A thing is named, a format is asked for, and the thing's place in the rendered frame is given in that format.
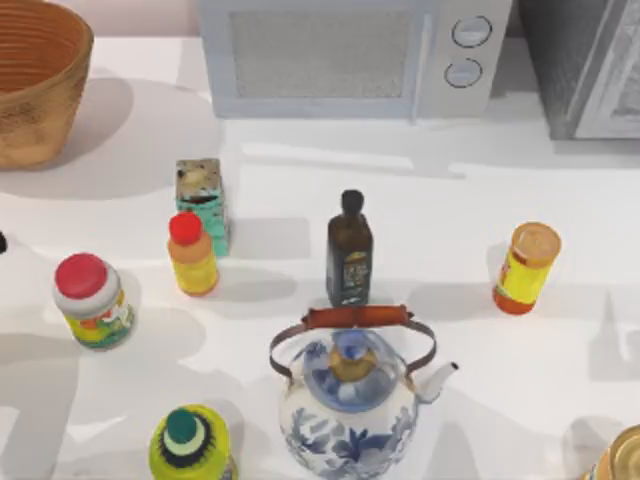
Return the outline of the dark glass bottle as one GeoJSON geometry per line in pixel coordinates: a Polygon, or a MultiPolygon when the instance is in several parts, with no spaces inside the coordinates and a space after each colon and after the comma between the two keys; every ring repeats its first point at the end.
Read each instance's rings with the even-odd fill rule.
{"type": "Polygon", "coordinates": [[[362,213],[364,195],[355,189],[342,192],[341,213],[328,222],[326,291],[333,307],[369,302],[373,234],[362,213]]]}

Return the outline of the teal and beige carton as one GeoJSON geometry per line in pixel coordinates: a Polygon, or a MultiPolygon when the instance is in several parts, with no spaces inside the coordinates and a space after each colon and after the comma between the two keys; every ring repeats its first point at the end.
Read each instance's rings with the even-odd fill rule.
{"type": "Polygon", "coordinates": [[[217,257],[230,250],[230,225],[218,158],[184,159],[176,162],[176,208],[191,211],[201,220],[213,242],[217,257]]]}

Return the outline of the orange bottle with red cap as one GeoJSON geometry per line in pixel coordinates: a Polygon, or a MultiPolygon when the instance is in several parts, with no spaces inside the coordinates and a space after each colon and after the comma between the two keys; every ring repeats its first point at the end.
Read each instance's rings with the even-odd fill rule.
{"type": "Polygon", "coordinates": [[[167,248],[185,294],[204,296],[215,288],[219,275],[213,242],[195,213],[180,212],[170,219],[167,248]]]}

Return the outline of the blue and white teapot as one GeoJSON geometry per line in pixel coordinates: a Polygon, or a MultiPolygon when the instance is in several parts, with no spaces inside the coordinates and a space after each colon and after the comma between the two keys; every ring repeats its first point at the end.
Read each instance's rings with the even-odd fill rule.
{"type": "Polygon", "coordinates": [[[449,362],[416,383],[413,372],[437,347],[408,362],[379,334],[390,326],[435,337],[403,305],[368,305],[311,309],[271,341],[274,351],[297,335],[322,333],[289,364],[270,361],[286,380],[279,425],[287,448],[321,480],[380,480],[404,458],[420,406],[434,403],[459,369],[449,362]]]}

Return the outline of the pale microwave oven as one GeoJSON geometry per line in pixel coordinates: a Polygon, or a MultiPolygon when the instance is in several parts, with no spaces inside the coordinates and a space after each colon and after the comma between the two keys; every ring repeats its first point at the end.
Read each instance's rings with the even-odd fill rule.
{"type": "Polygon", "coordinates": [[[213,108],[225,119],[476,117],[490,99],[513,0],[198,0],[213,108]],[[484,16],[489,39],[452,29],[484,16]],[[446,67],[483,68],[455,89],[446,67]]]}

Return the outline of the yellow and orange can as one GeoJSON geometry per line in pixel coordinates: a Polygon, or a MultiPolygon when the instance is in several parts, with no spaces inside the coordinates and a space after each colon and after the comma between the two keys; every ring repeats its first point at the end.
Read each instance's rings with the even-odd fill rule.
{"type": "Polygon", "coordinates": [[[558,233],[541,222],[526,222],[514,230],[493,288],[501,311],[524,315],[534,308],[561,245],[558,233]]]}

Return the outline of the microwave knob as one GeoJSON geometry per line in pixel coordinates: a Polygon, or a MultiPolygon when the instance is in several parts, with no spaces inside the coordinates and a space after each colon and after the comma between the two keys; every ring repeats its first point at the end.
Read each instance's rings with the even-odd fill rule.
{"type": "Polygon", "coordinates": [[[475,85],[483,75],[483,68],[479,62],[465,58],[450,63],[444,71],[444,80],[455,89],[465,89],[475,85]]]}
{"type": "Polygon", "coordinates": [[[461,48],[476,48],[489,39],[492,30],[491,22],[484,16],[461,19],[452,29],[452,39],[461,48]]]}

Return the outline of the white jar with red lid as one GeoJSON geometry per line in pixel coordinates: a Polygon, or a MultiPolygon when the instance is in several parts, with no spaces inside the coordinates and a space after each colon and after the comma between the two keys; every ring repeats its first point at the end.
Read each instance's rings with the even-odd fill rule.
{"type": "Polygon", "coordinates": [[[74,338],[88,349],[111,349],[133,330],[135,311],[118,272],[92,253],[76,253],[59,263],[53,299],[74,338]]]}

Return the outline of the yellow-green bottle with green cap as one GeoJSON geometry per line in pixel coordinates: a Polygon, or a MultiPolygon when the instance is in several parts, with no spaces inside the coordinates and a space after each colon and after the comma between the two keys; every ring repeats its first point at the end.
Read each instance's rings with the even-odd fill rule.
{"type": "Polygon", "coordinates": [[[226,423],[202,404],[176,408],[160,421],[148,462],[153,480],[238,480],[226,423]]]}

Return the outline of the grey cabinet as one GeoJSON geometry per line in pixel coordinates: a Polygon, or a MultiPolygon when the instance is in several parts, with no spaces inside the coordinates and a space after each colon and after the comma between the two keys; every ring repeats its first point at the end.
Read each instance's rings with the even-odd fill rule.
{"type": "Polygon", "coordinates": [[[640,140],[640,0],[519,0],[554,140],[640,140]]]}

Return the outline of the brown woven basket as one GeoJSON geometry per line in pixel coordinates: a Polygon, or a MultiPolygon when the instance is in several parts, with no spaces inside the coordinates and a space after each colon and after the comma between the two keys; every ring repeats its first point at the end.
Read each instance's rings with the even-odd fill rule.
{"type": "Polygon", "coordinates": [[[30,169],[63,150],[88,79],[94,33],[46,0],[0,0],[0,170],[30,169]]]}

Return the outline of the gold metal can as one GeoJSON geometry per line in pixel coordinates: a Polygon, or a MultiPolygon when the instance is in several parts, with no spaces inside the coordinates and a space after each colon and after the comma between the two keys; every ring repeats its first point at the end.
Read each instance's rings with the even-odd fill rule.
{"type": "Polygon", "coordinates": [[[578,480],[640,480],[640,424],[622,431],[578,480]]]}

